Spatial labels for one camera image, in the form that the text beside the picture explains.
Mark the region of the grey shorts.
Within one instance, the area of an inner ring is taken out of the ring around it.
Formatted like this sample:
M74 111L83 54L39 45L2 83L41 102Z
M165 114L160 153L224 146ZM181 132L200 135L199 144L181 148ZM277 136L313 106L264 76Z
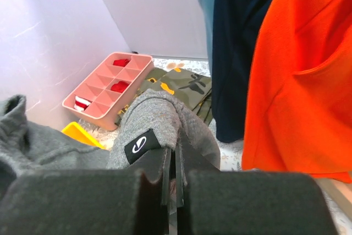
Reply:
M219 147L208 126L166 92L147 90L116 130L97 130L103 148L28 121L25 111L23 95L1 102L1 169L15 176L28 170L126 168L154 147L175 149L182 133L210 163L220 166Z

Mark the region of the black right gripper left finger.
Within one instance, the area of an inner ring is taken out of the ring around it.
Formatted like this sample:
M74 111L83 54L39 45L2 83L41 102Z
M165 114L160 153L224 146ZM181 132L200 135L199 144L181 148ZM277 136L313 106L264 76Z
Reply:
M165 234L171 151L123 170L32 171L1 200L1 234Z

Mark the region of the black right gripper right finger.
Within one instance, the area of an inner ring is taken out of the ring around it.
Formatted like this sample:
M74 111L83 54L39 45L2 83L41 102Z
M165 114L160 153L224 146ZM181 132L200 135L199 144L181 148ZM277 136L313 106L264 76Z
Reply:
M300 173L222 172L181 133L175 149L179 234L337 234L322 190Z

